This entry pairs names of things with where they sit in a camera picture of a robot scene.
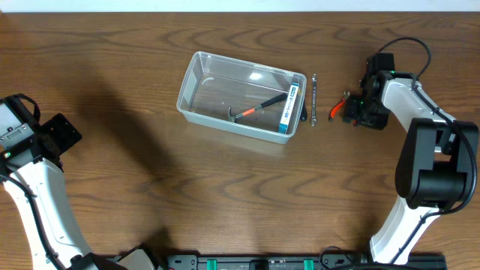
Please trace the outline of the black handled small hammer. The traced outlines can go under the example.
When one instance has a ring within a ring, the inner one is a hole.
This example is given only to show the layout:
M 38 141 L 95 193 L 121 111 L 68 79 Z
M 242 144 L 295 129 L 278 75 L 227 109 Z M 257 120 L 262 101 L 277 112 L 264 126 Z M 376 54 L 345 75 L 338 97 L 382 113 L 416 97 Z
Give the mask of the black handled small hammer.
M 245 116 L 248 116 L 252 113 L 255 113 L 256 111 L 258 110 L 261 110 L 265 107 L 269 107 L 271 106 L 272 104 L 276 104 L 276 103 L 279 103 L 281 101 L 285 101 L 287 99 L 287 94 L 286 93 L 283 93 L 283 94 L 279 94 L 278 96 L 276 97 L 273 97 L 267 101 L 264 101 L 263 103 L 255 106 L 255 107 L 252 107 L 248 110 L 245 110 L 244 112 L 241 112 L 239 114 L 236 114 L 236 115 L 233 115 L 232 114 L 232 108 L 230 107 L 228 109 L 228 120 L 230 122 L 234 122 L 236 123 L 238 121 L 238 119 L 242 118 L 242 117 L 245 117 Z

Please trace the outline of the blue white cardboard box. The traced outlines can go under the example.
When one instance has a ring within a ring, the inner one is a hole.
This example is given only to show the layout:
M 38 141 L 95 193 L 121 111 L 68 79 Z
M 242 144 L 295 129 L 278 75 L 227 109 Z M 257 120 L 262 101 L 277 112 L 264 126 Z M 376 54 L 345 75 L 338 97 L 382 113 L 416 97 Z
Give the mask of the blue white cardboard box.
M 280 117 L 280 122 L 278 127 L 278 132 L 280 134 L 285 134 L 288 130 L 290 119 L 293 113 L 293 108 L 295 106 L 298 90 L 299 90 L 299 84 L 296 82 L 293 82 L 286 96 L 285 105 L 283 108 L 282 115 Z

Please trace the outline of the clear plastic container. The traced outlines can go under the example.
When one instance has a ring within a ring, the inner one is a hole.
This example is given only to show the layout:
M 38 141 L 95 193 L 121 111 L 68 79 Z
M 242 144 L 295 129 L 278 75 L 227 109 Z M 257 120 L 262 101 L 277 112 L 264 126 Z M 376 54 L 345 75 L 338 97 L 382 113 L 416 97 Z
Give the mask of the clear plastic container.
M 288 94 L 292 83 L 298 83 L 299 89 L 285 134 L 278 132 L 285 100 L 239 118 L 236 123 L 228 120 L 230 107 L 233 115 L 242 113 Z M 302 73 L 199 51 L 187 67 L 176 107 L 189 122 L 285 144 L 300 122 L 306 84 Z

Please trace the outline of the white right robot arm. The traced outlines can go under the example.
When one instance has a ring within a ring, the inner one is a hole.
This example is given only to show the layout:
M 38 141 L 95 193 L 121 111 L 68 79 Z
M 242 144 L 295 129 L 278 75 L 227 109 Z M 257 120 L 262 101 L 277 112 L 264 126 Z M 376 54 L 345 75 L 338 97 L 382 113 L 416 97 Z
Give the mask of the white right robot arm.
M 360 86 L 360 95 L 346 99 L 346 121 L 382 130 L 393 115 L 406 131 L 394 175 L 397 199 L 369 243 L 375 263 L 405 265 L 433 221 L 471 200 L 479 129 L 440 109 L 414 74 L 397 72 L 391 53 L 367 59 Z

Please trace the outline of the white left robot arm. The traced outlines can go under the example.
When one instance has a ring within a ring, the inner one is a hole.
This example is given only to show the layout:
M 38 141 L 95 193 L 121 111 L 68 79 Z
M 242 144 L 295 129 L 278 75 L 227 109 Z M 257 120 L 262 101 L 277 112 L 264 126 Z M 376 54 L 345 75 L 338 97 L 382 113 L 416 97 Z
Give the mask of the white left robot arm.
M 34 269 L 120 269 L 92 252 L 68 202 L 60 157 L 82 138 L 61 114 L 40 123 L 32 99 L 1 99 L 1 184 L 19 211 Z

